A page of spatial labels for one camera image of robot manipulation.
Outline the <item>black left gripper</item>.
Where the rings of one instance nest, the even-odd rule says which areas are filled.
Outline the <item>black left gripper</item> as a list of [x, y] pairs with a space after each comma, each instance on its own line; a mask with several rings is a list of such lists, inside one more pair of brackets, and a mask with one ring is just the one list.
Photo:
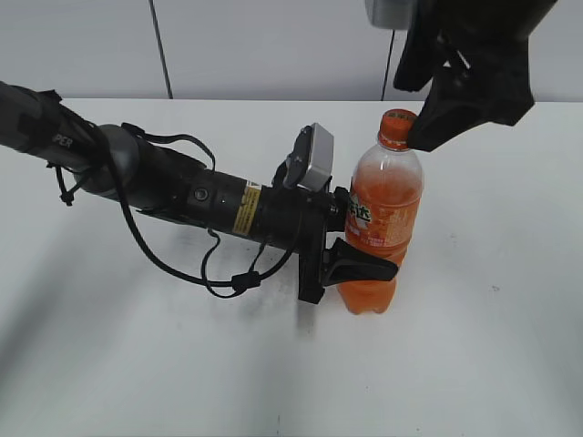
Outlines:
[[324, 287], [351, 281], [390, 281], [397, 264], [363, 252], [337, 238], [324, 249], [329, 232], [344, 232], [350, 206], [349, 190], [326, 184], [313, 192], [307, 188], [265, 188], [260, 233], [267, 246], [284, 250], [276, 263], [260, 274], [268, 279], [279, 272], [292, 254], [298, 261], [298, 300], [318, 304]]

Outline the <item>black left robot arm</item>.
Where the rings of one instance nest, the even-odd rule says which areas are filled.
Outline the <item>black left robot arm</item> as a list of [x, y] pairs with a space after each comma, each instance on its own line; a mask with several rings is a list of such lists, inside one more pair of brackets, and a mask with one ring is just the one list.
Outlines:
[[318, 303], [328, 286], [358, 280], [390, 281], [395, 263], [352, 247], [329, 233], [343, 230], [350, 212], [345, 188], [332, 188], [333, 138], [319, 124], [304, 127], [269, 186], [219, 172], [171, 148], [176, 136], [157, 136], [135, 125], [95, 125], [66, 107], [52, 90], [1, 86], [1, 143], [43, 159], [58, 176], [71, 205], [78, 190], [116, 201], [131, 235], [154, 264], [135, 213], [205, 229], [282, 250], [299, 258], [300, 300]]

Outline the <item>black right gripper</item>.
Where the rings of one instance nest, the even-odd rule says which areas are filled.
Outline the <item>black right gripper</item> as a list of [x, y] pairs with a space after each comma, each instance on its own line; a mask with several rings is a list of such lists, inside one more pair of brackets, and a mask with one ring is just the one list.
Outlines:
[[409, 148], [432, 152], [487, 122], [515, 125], [534, 105], [529, 37], [556, 4], [416, 1], [394, 88], [420, 91], [433, 76], [435, 48], [449, 65], [435, 70]]

